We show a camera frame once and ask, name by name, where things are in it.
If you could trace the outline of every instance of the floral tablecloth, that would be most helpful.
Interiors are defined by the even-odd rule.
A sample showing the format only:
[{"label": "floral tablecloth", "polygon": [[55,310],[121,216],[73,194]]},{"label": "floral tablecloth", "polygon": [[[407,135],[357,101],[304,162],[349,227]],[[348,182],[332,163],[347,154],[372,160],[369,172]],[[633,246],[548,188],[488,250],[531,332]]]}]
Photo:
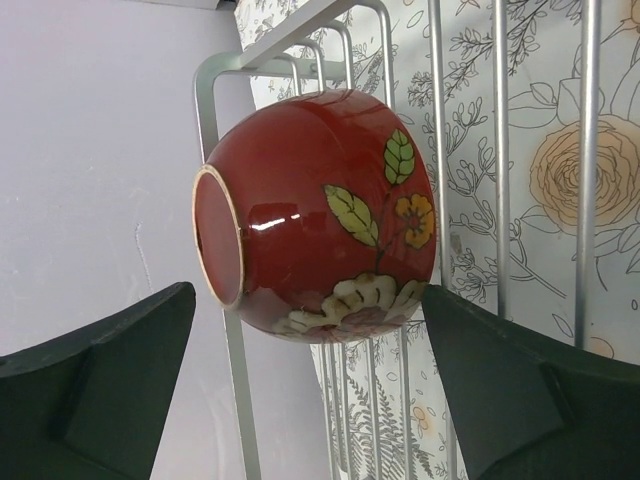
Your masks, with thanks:
[{"label": "floral tablecloth", "polygon": [[[259,40],[302,3],[304,0],[241,0],[236,19],[243,46]],[[507,3],[511,320],[571,342],[581,0]],[[393,26],[396,110],[435,179],[426,1],[387,0],[386,5]],[[497,269],[491,2],[443,1],[442,15],[454,286],[459,294],[493,311]],[[369,10],[354,8],[340,20],[351,27],[354,37],[358,88],[382,99],[377,17]],[[640,1],[606,2],[602,22],[597,279],[589,345],[601,355],[640,363]],[[322,45],[327,59],[341,59],[337,34],[320,30],[312,38]],[[313,56],[308,48],[294,48],[290,53]],[[256,78],[252,86],[258,108],[293,94],[288,79]],[[314,82],[305,82],[305,91],[313,89]],[[433,278],[437,281],[439,273],[434,272]],[[450,478],[444,395],[422,322],[410,325],[409,337],[416,478]],[[375,347],[383,478],[404,479],[397,333],[376,339]],[[371,468],[364,343],[350,344],[347,351],[353,455],[364,477]],[[462,459],[459,465],[457,477],[466,478]]]}]

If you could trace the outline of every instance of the white wall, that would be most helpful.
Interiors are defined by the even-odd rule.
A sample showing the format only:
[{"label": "white wall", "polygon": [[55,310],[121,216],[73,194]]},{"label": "white wall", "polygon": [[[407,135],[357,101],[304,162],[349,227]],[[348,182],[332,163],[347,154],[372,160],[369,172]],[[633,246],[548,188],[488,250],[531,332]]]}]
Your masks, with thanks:
[{"label": "white wall", "polygon": [[[192,281],[198,312],[155,479],[242,478],[221,312],[190,223],[193,73],[239,43],[229,12],[0,0],[0,354]],[[226,131],[253,101],[248,81],[221,89]],[[308,348],[246,336],[264,478],[325,480]]]}]

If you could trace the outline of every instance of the bowl rim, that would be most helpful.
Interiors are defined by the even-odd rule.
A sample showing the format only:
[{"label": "bowl rim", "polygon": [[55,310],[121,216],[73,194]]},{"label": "bowl rim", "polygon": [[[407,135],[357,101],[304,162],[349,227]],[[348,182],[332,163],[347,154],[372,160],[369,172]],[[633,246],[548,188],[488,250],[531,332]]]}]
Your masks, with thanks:
[{"label": "bowl rim", "polygon": [[[198,242],[199,235],[198,235],[198,224],[196,221],[196,197],[197,197],[198,185],[200,184],[200,180],[202,180],[202,178],[205,175],[211,175],[216,180],[216,182],[218,182],[218,185],[222,190],[222,194],[227,200],[227,206],[229,207],[231,218],[233,220],[233,225],[235,227],[236,241],[238,242],[238,255],[239,255],[239,261],[240,261],[240,282],[238,285],[238,293],[236,295],[236,298],[231,303],[223,302],[222,299],[219,297],[219,295],[216,293],[215,288],[213,288],[213,285],[211,284],[211,280],[209,279],[209,275],[207,273],[207,268],[205,267],[205,264],[204,264],[204,259],[202,258],[202,252],[200,250],[200,245]],[[196,244],[198,260],[200,262],[200,268],[202,269],[202,273],[204,274],[205,281],[207,282],[207,286],[209,287],[209,291],[214,296],[214,298],[218,301],[218,303],[222,306],[222,308],[228,311],[236,310],[240,305],[240,303],[242,302],[242,298],[244,296],[243,290],[244,290],[244,284],[245,284],[244,249],[242,246],[242,238],[241,238],[242,228],[240,227],[240,223],[238,221],[238,212],[236,211],[235,205],[233,204],[231,193],[229,192],[229,188],[227,187],[227,184],[222,178],[222,175],[220,174],[220,172],[213,165],[210,165],[208,163],[205,163],[200,168],[193,182],[193,193],[192,193],[192,200],[191,200],[191,219],[193,224],[193,238]]]}]

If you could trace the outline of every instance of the dish rack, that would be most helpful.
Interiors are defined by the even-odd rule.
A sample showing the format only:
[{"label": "dish rack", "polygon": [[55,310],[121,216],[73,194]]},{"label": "dish rack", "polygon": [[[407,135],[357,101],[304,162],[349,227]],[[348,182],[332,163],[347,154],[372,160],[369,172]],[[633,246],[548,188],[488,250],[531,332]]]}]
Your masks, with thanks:
[{"label": "dish rack", "polygon": [[[443,80],[443,32],[441,25],[441,0],[427,0],[431,30],[431,73],[433,75],[433,97],[435,118],[435,145],[437,157],[437,183],[448,184],[449,167],[446,152],[445,99]],[[496,204],[497,204],[497,267],[498,267],[498,314],[509,315],[509,264],[510,264],[510,209],[509,209],[509,133],[508,133],[508,69],[507,69],[507,3],[508,0],[493,1],[494,30],[494,102],[495,102],[495,147],[496,147]],[[291,77],[295,95],[301,94],[301,79],[315,79],[318,89],[323,91],[329,80],[346,82],[354,87],[354,70],[351,36],[348,28],[337,21],[340,15],[351,8],[368,8],[375,11],[380,21],[384,66],[384,96],[386,104],[393,110],[394,76],[392,65],[391,22],[389,12],[381,0],[310,0],[287,17],[276,28],[265,34],[257,43],[244,52],[228,52],[213,55],[205,60],[195,77],[195,101],[198,130],[201,142],[202,161],[205,162],[219,141],[214,83],[223,74],[250,76]],[[585,348],[585,325],[590,322],[589,289],[593,278],[595,235],[595,190],[596,148],[599,92],[600,13],[602,0],[583,0],[582,45],[583,76],[581,80],[581,167],[578,211],[578,234],[576,246],[576,318],[575,346]],[[342,62],[325,61],[320,46],[308,37],[320,28],[327,28],[340,35],[344,53]],[[285,53],[292,46],[309,48],[315,59],[299,59]],[[451,257],[449,235],[449,213],[447,188],[437,189],[438,242],[440,246],[441,284],[451,289]],[[231,366],[236,413],[247,480],[260,480],[260,462],[256,441],[253,407],[249,389],[249,377],[245,356],[242,324],[232,312],[225,312],[224,323]],[[400,331],[399,369],[401,382],[402,428],[404,433],[404,467],[413,478],[415,472],[411,455],[411,416],[408,374],[408,347],[406,327]],[[338,454],[342,457],[344,470],[349,480],[355,476],[351,458],[351,436],[348,423],[348,388],[346,374],[346,352],[344,345],[323,345],[320,348],[321,387],[324,393],[324,414],[329,445],[329,470],[331,480],[340,478],[337,455],[332,448],[333,432],[336,432]],[[375,479],[382,480],[380,453],[378,398],[373,341],[367,344],[368,391],[371,398],[371,431],[373,433],[372,471]],[[337,383],[337,369],[341,370]],[[451,416],[447,414],[447,471],[457,472],[457,442]]]}]

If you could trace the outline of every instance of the ceramic bowl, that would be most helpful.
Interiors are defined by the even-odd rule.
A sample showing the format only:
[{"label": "ceramic bowl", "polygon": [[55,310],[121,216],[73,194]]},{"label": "ceramic bowl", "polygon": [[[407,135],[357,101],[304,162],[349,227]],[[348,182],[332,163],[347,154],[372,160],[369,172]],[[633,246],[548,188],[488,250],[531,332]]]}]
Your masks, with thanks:
[{"label": "ceramic bowl", "polygon": [[193,222],[221,306],[306,343],[403,325],[435,260],[418,149],[389,108],[355,90],[285,100],[233,128],[196,176]]}]

